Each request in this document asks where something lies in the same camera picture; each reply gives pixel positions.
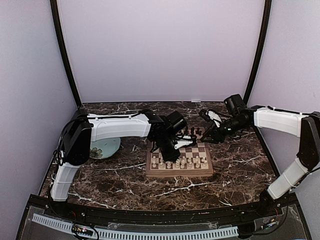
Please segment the white chess king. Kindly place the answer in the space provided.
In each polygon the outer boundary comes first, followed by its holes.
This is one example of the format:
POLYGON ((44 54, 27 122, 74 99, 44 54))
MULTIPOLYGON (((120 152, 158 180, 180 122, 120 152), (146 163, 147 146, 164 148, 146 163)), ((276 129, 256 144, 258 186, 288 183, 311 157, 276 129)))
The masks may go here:
POLYGON ((180 160, 179 160, 179 159, 177 159, 177 160, 175 161, 174 168, 175 168, 175 169, 180 169, 180 160))

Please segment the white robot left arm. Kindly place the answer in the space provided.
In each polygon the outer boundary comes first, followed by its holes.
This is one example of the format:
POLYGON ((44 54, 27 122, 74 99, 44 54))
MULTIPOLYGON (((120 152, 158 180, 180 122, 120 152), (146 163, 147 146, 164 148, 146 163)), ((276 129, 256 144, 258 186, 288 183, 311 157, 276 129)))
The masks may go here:
POLYGON ((121 138, 147 138, 159 149, 165 161, 176 161, 180 156, 181 138, 177 133, 186 127, 184 117, 174 111, 157 115, 149 109, 134 114, 98 115, 77 111, 63 128, 53 157, 58 162, 57 172, 49 196, 51 210, 60 218, 67 218, 70 206, 64 201, 80 166, 90 157, 91 144, 107 142, 107 152, 113 155, 120 147, 121 138))

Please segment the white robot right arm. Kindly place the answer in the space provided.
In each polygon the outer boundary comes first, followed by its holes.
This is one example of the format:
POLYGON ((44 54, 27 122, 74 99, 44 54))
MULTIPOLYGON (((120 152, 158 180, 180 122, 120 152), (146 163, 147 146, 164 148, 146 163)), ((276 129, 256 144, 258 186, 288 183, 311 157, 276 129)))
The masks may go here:
POLYGON ((291 157, 276 160, 283 171, 266 189, 266 198, 255 205, 255 213, 266 217, 275 208, 273 200, 280 198, 311 173, 320 163, 320 113, 290 112, 255 105, 235 109, 231 117, 222 120, 214 110, 201 110, 199 115, 211 123, 201 141, 222 144, 246 128, 257 128, 273 157, 291 157))

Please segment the wooden chess board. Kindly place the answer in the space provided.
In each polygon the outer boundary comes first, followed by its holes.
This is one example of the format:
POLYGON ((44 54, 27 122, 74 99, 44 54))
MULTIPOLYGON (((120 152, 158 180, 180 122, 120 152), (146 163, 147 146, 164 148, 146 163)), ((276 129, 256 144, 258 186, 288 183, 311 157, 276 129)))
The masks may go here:
POLYGON ((201 142, 203 127, 192 127, 197 138, 197 144, 192 147, 181 147, 180 156, 175 163, 165 162, 159 149, 150 152, 152 145, 147 147, 146 176, 147 177, 210 177, 213 175, 213 165, 207 143, 201 142))

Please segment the teal ceramic flower plate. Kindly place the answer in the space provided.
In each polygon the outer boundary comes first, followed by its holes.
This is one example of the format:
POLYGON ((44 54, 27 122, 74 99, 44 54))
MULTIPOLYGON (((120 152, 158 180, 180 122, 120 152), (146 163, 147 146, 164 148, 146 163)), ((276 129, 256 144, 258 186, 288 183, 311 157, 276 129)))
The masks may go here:
POLYGON ((90 144, 89 157, 96 160, 104 160, 113 156, 120 148, 119 137, 101 139, 90 144))

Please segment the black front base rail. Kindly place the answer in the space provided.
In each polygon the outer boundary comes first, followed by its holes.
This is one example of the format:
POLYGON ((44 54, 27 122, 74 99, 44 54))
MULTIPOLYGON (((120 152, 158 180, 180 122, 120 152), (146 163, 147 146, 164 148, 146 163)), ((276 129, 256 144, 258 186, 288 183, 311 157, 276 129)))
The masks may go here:
POLYGON ((61 221, 76 221, 85 225, 107 226, 111 223, 133 225, 182 225, 218 223, 236 225, 248 232, 258 228, 268 220, 275 218, 284 229, 301 228, 304 225, 303 214, 294 193, 280 200, 279 206, 266 212, 265 216, 256 213, 257 203, 221 208, 180 211, 138 211, 119 210, 86 206, 69 202, 52 202, 45 197, 30 195, 25 206, 20 227, 31 222, 32 211, 50 217, 60 217, 61 221))

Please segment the black left frame post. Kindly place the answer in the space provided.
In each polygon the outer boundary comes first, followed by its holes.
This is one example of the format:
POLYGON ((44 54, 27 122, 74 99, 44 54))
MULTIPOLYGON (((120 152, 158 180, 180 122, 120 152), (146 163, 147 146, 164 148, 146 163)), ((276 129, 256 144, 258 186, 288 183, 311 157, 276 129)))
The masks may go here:
POLYGON ((59 14, 59 9, 58 9, 58 1, 57 0, 50 0, 50 8, 51 8, 51 15, 53 19, 53 24, 54 24, 54 29, 55 29, 55 34, 56 34, 56 39, 60 51, 60 56, 62 59, 62 63, 64 66, 65 74, 68 80, 68 84, 74 99, 74 102, 76 106, 79 108, 82 105, 82 101, 76 86, 75 78, 72 73, 72 68, 71 64, 69 61, 69 56, 67 53, 67 48, 65 44, 65 39, 63 35, 63 29, 62 29, 62 24, 61 24, 61 19, 60 19, 60 14, 59 14))

